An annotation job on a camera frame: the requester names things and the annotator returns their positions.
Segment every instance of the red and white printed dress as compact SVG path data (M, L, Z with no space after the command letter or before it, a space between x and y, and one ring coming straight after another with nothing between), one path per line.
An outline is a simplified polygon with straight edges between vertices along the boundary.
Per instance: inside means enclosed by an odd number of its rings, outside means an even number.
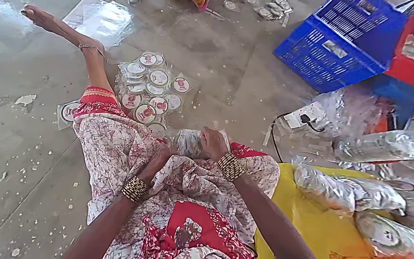
M157 152L158 141L131 120L114 93L88 87L74 114L90 173L90 224L119 194L123 184ZM269 155L231 143L250 178L271 197L279 166ZM173 155L107 250L106 259L253 258L255 221L234 185L212 160Z

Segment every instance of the forearm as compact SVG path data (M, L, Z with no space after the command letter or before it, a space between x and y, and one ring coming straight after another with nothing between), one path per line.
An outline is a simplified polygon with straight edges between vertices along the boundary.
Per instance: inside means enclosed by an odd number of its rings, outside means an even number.
M315 258L290 220L248 176L233 181L277 258Z
M135 203L122 194L76 238L63 259L101 259L121 230Z

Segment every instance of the red fabric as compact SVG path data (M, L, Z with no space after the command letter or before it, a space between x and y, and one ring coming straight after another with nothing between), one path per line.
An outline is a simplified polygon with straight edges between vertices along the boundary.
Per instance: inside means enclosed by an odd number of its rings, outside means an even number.
M81 105L76 109L73 117L89 113L109 113L128 118L119 107L116 95L104 88L89 86L81 98Z
M230 144L231 152L237 158L244 158L244 157L256 157L256 156L267 156L268 154L256 151L247 147L246 145L239 144L236 142L231 142Z
M187 231L185 224L188 219L201 227L200 236L191 240L188 247L177 247L177 232ZM178 256L185 248L202 246L220 250L232 259L255 256L237 238L236 232L219 211L192 202L177 201L167 227L158 229L152 223L150 215L146 216L143 222L146 228L142 245L144 258L171 259Z

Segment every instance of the hand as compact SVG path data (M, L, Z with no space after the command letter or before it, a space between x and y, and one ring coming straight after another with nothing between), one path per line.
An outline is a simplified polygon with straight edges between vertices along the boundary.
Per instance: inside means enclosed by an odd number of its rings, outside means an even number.
M207 156L215 162L218 162L228 152L223 135L218 130L211 130L207 126L204 126L201 131L201 145Z
M164 143L159 143L155 154L151 157L148 164L138 175L138 177L149 186L156 173L158 173L167 164L167 161L171 156L172 153L170 152L168 146Z

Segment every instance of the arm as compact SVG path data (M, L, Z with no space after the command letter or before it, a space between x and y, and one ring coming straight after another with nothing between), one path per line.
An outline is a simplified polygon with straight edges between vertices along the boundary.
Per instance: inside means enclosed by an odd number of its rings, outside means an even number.
M222 135L207 127L202 129L201 144L207 155L216 162L228 152ZM277 258L315 259L290 220L255 182L242 175L233 184Z
M148 165L137 177L149 186L154 175L164 167L170 156L167 148L158 150L158 153L151 158ZM103 258L109 245L135 208L135 203L123 194L119 194L111 205L79 235L63 259Z

